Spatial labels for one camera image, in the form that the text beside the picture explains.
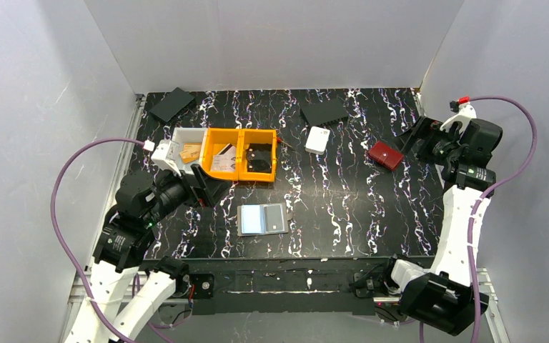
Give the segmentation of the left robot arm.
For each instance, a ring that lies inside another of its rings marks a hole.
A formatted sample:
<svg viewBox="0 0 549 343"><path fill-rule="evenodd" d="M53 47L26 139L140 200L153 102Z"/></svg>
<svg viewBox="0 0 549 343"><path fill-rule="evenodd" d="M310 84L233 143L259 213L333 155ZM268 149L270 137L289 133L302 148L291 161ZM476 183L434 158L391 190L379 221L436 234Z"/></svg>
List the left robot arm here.
<svg viewBox="0 0 549 343"><path fill-rule="evenodd" d="M135 339L163 302L192 289L187 263L165 257L148 273L125 308L120 305L155 241L153 229L182 206L214 207L232 185L210 177L199 165L192 174L164 171L155 179L145 171L123 177L93 253L86 295L67 342L123 342Z"/></svg>

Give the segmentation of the grey card holder blue inside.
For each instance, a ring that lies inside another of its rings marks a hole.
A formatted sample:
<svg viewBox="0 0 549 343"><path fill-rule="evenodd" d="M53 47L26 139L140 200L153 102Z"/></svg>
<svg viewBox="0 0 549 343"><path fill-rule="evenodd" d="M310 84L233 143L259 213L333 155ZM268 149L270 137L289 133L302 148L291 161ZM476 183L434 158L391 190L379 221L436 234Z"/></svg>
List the grey card holder blue inside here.
<svg viewBox="0 0 549 343"><path fill-rule="evenodd" d="M287 211L287 207L282 204L287 212L287 232L293 218L292 212ZM246 204L237 207L237 235L239 237L264 236L264 208L269 204Z"/></svg>

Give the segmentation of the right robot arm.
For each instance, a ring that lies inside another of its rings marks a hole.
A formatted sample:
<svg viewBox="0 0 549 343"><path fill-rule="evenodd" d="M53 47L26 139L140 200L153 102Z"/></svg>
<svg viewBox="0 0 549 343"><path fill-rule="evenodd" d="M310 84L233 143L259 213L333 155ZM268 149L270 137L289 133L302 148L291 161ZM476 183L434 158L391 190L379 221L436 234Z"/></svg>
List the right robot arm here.
<svg viewBox="0 0 549 343"><path fill-rule="evenodd" d="M471 268L478 252L479 219L490 203L483 192L496 182L487 164L503 130L482 119L455 116L442 123L423 117L402 136L403 153L421 140L417 158L443 167L444 217L431 267L407 257L391 259L385 285L389 293L399 294L402 315L456 336L488 308L488 295L473 289Z"/></svg>

